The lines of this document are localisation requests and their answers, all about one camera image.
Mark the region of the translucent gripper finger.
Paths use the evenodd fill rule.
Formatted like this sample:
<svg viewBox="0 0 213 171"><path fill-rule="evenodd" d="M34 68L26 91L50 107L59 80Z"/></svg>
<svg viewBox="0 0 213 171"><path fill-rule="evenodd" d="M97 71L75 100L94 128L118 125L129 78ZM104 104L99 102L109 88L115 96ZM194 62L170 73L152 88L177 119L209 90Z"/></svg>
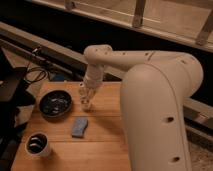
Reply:
<svg viewBox="0 0 213 171"><path fill-rule="evenodd" d="M86 99L88 101L91 101L93 99L93 97L95 96L96 92L97 92L97 89L87 88L86 89Z"/></svg>

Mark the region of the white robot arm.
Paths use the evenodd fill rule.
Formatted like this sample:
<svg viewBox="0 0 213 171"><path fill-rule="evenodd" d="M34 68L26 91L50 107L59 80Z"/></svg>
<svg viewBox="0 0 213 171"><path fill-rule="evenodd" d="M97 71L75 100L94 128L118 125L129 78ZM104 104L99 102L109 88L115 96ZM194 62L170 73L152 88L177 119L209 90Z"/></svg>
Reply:
<svg viewBox="0 0 213 171"><path fill-rule="evenodd" d="M84 50L88 62L81 102L90 103L107 66L125 72L120 106L132 171L192 171L183 103L200 87L203 69L192 55L168 51Z"/></svg>

